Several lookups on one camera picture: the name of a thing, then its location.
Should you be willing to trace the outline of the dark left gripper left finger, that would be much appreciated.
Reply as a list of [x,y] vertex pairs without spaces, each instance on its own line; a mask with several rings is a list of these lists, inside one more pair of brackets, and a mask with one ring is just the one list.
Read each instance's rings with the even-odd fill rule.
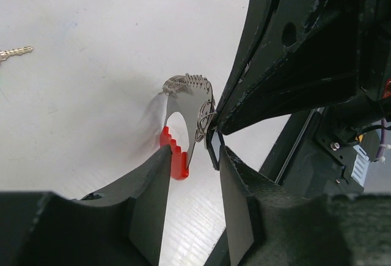
[[171,150],[82,199],[1,193],[2,265],[158,265]]

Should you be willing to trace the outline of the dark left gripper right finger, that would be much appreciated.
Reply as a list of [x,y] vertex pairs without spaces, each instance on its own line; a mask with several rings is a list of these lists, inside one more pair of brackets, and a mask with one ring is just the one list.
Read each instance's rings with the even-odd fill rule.
[[390,196],[291,194],[227,146],[219,172],[225,231],[208,265],[389,265]]

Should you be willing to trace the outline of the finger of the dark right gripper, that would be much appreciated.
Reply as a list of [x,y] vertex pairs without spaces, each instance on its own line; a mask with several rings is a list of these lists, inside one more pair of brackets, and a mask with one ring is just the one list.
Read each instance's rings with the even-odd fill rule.
[[246,20],[232,71],[217,104],[219,116],[223,116],[228,112],[228,106],[233,100],[235,87],[239,84],[246,67],[250,64],[265,34],[271,15],[279,5],[279,2],[280,0],[249,0]]

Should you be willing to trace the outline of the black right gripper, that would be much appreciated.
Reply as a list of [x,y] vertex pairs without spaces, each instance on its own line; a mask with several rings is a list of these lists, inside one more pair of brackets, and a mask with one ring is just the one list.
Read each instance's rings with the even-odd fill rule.
[[272,117],[324,107],[357,92],[361,101],[390,97],[390,0],[280,0],[236,85],[224,135]]

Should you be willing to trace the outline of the key with black tag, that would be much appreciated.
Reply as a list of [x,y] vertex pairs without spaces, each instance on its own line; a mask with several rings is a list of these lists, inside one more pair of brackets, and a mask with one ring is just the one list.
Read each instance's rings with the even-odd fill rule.
[[209,128],[205,137],[205,146],[216,171],[219,170],[220,148],[224,145],[224,137],[216,127]]

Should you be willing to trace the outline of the red handled metal key organizer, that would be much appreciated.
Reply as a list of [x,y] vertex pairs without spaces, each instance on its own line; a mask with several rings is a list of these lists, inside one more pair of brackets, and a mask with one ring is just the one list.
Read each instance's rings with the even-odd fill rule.
[[[169,78],[163,84],[162,93],[167,96],[167,105],[159,144],[171,148],[171,178],[184,180],[189,176],[194,146],[206,140],[208,127],[216,114],[213,87],[206,77],[187,73]],[[169,117],[174,113],[180,113],[186,124],[189,139],[186,151],[177,144],[167,126]]]

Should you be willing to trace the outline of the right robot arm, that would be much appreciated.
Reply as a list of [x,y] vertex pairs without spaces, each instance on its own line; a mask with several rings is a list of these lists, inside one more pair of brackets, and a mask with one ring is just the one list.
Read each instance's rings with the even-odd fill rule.
[[249,0],[212,126],[322,107],[345,141],[390,117],[390,0]]

